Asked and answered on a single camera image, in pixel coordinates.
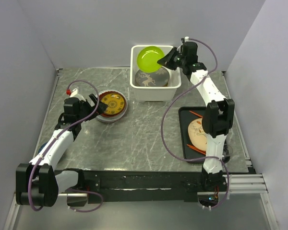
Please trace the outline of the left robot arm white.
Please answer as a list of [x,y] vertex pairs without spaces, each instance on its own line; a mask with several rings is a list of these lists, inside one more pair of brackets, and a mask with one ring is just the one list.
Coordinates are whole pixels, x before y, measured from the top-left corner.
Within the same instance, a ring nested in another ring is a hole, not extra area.
[[84,172],[65,169],[55,174],[58,162],[67,148],[76,140],[82,122],[90,121],[104,113],[107,105],[94,95],[89,95],[94,105],[76,94],[65,99],[63,113],[59,116],[50,140],[29,162],[16,169],[15,198],[19,205],[30,205],[39,211],[55,204],[58,195],[66,190],[81,192],[85,189]]

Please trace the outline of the glass plate with deer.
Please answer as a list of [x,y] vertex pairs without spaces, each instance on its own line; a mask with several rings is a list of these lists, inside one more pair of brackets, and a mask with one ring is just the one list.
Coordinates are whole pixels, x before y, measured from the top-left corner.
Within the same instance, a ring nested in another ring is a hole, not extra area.
[[170,74],[164,67],[151,73],[138,70],[135,74],[135,82],[141,87],[164,87],[167,86],[169,79]]

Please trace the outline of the yellow patterned plate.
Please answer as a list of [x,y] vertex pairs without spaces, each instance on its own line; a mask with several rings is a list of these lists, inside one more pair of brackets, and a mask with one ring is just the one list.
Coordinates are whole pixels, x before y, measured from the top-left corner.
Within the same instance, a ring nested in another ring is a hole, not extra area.
[[101,102],[108,105],[108,108],[104,112],[105,116],[114,116],[121,113],[125,106],[126,101],[124,97],[117,92],[107,92],[101,95]]

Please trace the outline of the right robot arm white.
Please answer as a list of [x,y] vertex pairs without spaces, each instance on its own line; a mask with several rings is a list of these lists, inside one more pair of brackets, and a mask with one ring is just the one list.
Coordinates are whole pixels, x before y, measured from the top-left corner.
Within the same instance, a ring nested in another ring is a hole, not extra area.
[[192,88],[197,89],[204,100],[206,109],[202,127],[206,133],[207,149],[206,156],[201,158],[204,163],[200,184],[204,190],[211,191],[226,183],[222,156],[227,135],[233,126],[235,103],[220,92],[210,78],[211,71],[199,62],[197,49],[200,40],[184,37],[181,42],[181,46],[172,48],[158,60],[158,64],[170,70],[182,69],[193,84]]

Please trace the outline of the lime green plate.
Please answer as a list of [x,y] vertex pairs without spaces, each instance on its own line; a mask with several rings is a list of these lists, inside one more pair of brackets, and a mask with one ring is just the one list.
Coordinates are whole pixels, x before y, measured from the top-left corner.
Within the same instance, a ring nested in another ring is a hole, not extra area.
[[163,50],[157,46],[143,48],[137,56],[139,69],[146,73],[156,72],[161,68],[158,61],[165,56]]

